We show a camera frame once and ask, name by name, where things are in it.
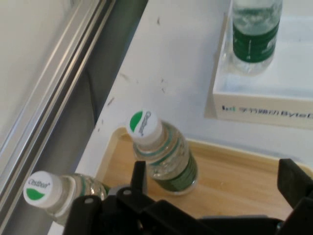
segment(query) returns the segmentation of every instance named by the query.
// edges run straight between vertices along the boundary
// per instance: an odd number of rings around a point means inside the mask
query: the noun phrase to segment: tray rim
[[[109,139],[106,151],[103,154],[101,164],[99,165],[97,169],[96,179],[98,180],[104,179],[107,173],[108,167],[109,167],[109,163],[111,162],[113,153],[117,146],[117,143],[123,135],[128,135],[125,127],[119,127],[112,133]],[[199,141],[199,140],[190,139],[190,138],[186,138],[186,140],[192,144],[205,145],[206,147],[221,149],[224,153],[227,152],[227,153],[230,153],[231,155],[235,155],[235,156],[242,155],[241,158],[246,159],[246,160],[249,160],[255,157],[256,160],[268,161],[271,164],[277,164],[280,159],[278,157],[274,157],[271,155],[257,153],[257,152],[239,149],[235,147],[230,147],[227,145],[216,144],[216,143],[211,143],[211,142],[206,142],[206,141]],[[299,167],[301,167],[311,178],[313,178],[312,167],[305,165],[303,163],[299,163],[297,161],[295,161],[295,163]]]

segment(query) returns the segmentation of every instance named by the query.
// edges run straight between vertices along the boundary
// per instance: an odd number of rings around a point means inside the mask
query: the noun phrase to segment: clear plastic bottle
[[[282,0],[234,0],[233,63],[242,72],[257,74],[272,62]]]
[[[142,110],[132,116],[127,129],[134,141],[135,157],[146,161],[149,176],[162,188],[181,195],[194,187],[197,163],[177,128]]]
[[[44,209],[55,222],[65,225],[72,202],[80,196],[97,195],[102,200],[109,188],[85,175],[57,176],[45,171],[32,174],[24,185],[27,203]]]

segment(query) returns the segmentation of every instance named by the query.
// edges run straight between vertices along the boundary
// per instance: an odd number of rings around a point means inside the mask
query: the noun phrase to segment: green label
[[[156,180],[156,182],[165,190],[179,192],[187,189],[197,179],[197,163],[190,153],[188,164],[178,176],[170,180]]]
[[[140,122],[141,117],[142,117],[142,111],[133,115],[131,122],[130,122],[130,127],[133,132],[135,131],[136,126]]]
[[[261,35],[246,35],[233,24],[233,50],[241,60],[249,63],[265,61],[275,51],[279,23],[270,32]]]
[[[37,190],[33,188],[27,188],[26,194],[29,197],[29,199],[34,200],[34,201],[41,199],[45,195],[41,192],[38,192]]]

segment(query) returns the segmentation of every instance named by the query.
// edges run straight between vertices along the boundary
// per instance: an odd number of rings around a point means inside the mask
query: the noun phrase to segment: upright bottle
[[[282,0],[233,0],[233,63],[244,73],[265,70],[273,60]]]
[[[134,155],[146,161],[148,174],[166,191],[180,195],[196,184],[197,163],[184,136],[149,110],[135,113],[127,130]]]
[[[27,203],[44,209],[55,222],[64,226],[77,197],[97,195],[104,200],[108,190],[107,186],[85,175],[57,176],[38,171],[27,179],[23,194]]]

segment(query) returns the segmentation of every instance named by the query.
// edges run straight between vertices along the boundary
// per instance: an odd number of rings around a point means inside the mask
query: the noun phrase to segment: bottle cap
[[[135,113],[127,123],[127,132],[140,145],[150,145],[162,135],[161,120],[150,110]]]
[[[49,208],[61,198],[62,181],[54,174],[38,171],[27,179],[23,194],[27,203],[39,208]]]

